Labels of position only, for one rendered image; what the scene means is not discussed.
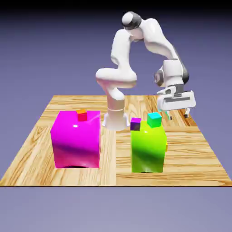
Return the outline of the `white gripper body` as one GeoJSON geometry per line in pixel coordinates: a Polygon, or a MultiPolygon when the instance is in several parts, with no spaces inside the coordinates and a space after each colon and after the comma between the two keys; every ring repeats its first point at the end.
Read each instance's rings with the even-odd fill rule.
{"type": "Polygon", "coordinates": [[[186,91],[177,94],[163,94],[157,98],[158,111],[171,111],[184,108],[193,108],[196,101],[193,91],[186,91]]]}

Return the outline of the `small green cube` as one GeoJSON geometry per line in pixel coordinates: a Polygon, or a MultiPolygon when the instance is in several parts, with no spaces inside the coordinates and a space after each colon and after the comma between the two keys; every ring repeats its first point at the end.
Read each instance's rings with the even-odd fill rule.
{"type": "Polygon", "coordinates": [[[162,125],[162,116],[157,113],[148,113],[147,114],[147,124],[151,127],[160,127],[162,125]]]}

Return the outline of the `small purple cube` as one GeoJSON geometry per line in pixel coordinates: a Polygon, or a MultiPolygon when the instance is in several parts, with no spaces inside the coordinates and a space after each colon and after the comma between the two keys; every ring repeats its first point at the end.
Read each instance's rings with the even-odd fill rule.
{"type": "Polygon", "coordinates": [[[130,130],[131,131],[139,131],[141,124],[141,118],[132,117],[130,121],[130,130]]]}

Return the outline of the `small red cube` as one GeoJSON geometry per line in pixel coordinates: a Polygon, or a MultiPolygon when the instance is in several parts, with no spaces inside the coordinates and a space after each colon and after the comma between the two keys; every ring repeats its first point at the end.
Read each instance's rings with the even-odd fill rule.
{"type": "Polygon", "coordinates": [[[87,121],[87,111],[86,109],[76,110],[77,112],[77,120],[78,121],[87,121]]]}

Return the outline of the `large lime green box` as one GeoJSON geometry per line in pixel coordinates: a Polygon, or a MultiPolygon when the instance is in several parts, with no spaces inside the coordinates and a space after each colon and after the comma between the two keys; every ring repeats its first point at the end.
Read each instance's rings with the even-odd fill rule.
{"type": "Polygon", "coordinates": [[[131,171],[162,173],[167,137],[163,126],[151,128],[142,121],[139,131],[130,132],[131,171]]]}

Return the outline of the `large magenta box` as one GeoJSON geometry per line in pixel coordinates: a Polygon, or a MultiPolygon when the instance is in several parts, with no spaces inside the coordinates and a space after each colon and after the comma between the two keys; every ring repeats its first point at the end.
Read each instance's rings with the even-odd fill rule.
{"type": "Polygon", "coordinates": [[[99,168],[100,111],[87,111],[86,121],[76,111],[60,111],[50,134],[56,168],[99,168]]]}

